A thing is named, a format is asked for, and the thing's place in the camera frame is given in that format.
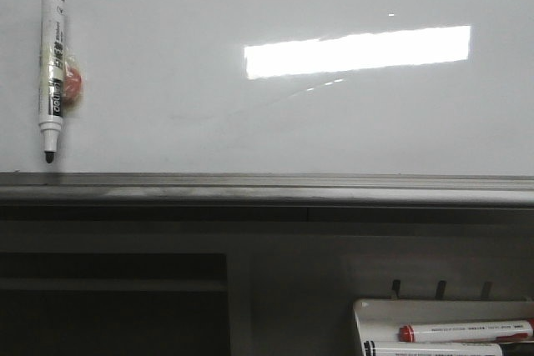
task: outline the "metal ledge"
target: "metal ledge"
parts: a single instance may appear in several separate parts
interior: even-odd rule
[[[0,204],[534,208],[533,177],[0,173]]]

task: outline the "marker holder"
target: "marker holder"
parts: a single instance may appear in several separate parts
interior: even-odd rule
[[[353,312],[356,354],[364,356],[365,341],[400,342],[407,324],[531,318],[534,302],[359,299]]]

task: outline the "red marker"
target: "red marker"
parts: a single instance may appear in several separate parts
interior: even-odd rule
[[[514,321],[405,325],[399,330],[404,342],[512,341],[534,335],[534,318]]]

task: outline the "whiteboard marker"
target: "whiteboard marker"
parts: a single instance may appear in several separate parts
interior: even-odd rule
[[[533,342],[517,343],[364,343],[365,356],[532,356]]]
[[[39,84],[39,127],[44,136],[47,163],[53,161],[63,126],[64,0],[42,0],[41,77]]]
[[[530,338],[534,319],[474,323],[405,325],[399,330],[404,342],[511,341]]]

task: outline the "whiteboard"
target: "whiteboard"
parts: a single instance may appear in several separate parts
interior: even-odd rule
[[[40,0],[0,0],[0,170],[532,175],[533,1],[65,0],[85,89],[47,165]],[[463,60],[247,75],[246,47],[460,26]]]

